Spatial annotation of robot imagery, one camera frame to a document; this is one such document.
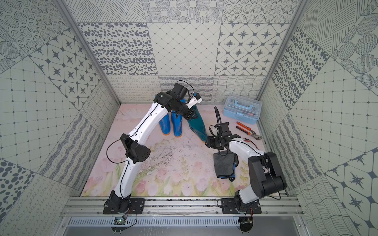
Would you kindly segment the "blue rubber boot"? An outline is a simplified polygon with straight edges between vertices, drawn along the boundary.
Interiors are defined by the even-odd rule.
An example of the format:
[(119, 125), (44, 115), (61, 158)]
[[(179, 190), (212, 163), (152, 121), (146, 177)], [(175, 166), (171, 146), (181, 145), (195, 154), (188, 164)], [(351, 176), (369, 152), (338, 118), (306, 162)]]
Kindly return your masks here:
[(167, 136), (171, 132), (171, 125), (169, 120), (169, 114), (166, 114), (160, 121), (159, 125), (163, 135)]
[(177, 112), (171, 112), (171, 122), (173, 124), (173, 131), (174, 136), (179, 138), (182, 136), (182, 115), (178, 114)]

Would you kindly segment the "green rubber boot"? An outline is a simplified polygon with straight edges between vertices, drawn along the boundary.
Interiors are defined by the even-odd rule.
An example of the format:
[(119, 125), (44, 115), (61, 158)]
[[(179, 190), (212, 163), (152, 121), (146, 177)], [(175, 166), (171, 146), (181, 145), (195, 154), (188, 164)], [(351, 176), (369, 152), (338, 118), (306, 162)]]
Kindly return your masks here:
[(201, 141), (206, 142), (208, 135), (206, 132), (204, 121), (200, 115), (197, 106), (193, 106), (192, 109), (194, 109), (197, 118), (188, 120), (189, 127), (191, 131), (193, 131), (200, 138)]

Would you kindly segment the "grey blue microfibre cloth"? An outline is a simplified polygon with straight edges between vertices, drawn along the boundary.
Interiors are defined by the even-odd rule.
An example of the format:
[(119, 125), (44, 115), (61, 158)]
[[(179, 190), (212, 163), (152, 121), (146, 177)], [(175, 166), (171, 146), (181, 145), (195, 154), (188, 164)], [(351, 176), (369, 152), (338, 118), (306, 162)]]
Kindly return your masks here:
[(217, 178), (235, 180), (235, 169), (239, 164), (238, 156), (231, 151), (213, 154), (214, 169)]

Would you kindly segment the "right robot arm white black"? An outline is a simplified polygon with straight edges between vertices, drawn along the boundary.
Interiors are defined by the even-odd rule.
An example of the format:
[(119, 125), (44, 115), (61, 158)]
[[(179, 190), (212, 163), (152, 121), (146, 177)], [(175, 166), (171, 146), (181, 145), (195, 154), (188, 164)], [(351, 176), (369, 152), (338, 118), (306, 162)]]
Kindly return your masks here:
[(211, 135), (205, 145), (217, 150), (213, 160), (218, 178), (234, 181), (239, 159), (248, 162), (250, 184), (236, 191), (234, 197), (236, 209), (244, 213), (253, 202), (285, 190), (286, 180), (273, 152), (262, 152), (239, 135), (232, 134), (229, 122), (222, 122), (218, 108), (214, 109), (217, 123), (209, 127)]

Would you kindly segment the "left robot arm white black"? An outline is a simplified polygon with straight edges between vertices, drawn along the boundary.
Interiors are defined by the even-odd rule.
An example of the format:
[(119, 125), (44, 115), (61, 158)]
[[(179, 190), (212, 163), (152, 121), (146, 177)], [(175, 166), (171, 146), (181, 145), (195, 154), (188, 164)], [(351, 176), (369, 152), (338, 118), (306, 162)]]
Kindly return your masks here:
[(172, 90), (155, 95), (151, 108), (140, 123), (129, 133), (123, 134), (119, 141), (126, 150), (126, 160), (121, 177), (104, 204), (103, 214), (125, 213), (131, 210), (130, 197), (133, 182), (144, 162), (151, 154), (145, 146), (151, 132), (169, 112), (181, 115), (185, 120), (198, 118), (193, 106), (202, 102), (201, 95), (176, 83)]

